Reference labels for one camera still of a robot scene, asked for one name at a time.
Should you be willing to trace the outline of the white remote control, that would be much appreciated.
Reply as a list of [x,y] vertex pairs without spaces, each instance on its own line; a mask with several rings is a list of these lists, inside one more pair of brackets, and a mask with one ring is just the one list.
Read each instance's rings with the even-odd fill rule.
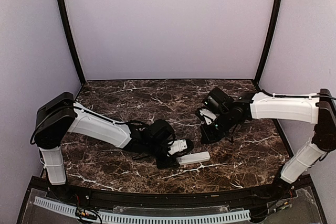
[[209,152],[199,152],[178,157],[176,160],[180,165],[190,165],[209,161],[210,158]]

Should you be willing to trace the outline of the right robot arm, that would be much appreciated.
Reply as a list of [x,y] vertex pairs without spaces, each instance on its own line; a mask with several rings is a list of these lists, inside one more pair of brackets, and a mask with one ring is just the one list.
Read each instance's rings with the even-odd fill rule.
[[335,150],[334,100],[327,89],[303,95],[270,94],[262,90],[233,98],[215,87],[196,112],[202,120],[201,143],[219,142],[246,120],[281,119],[313,124],[313,136],[284,164],[275,183],[268,187],[269,197],[278,200],[287,193],[289,184]]

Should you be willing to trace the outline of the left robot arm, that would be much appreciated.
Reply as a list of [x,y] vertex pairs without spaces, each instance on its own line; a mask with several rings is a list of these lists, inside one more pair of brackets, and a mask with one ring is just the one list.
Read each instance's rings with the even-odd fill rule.
[[48,180],[54,193],[63,201],[74,197],[74,189],[66,181],[61,141],[66,133],[77,133],[133,153],[146,153],[158,162],[158,168],[177,165],[177,157],[187,149],[186,140],[178,140],[165,120],[152,124],[131,120],[115,121],[85,108],[64,92],[37,111],[36,127],[30,143],[39,148]]

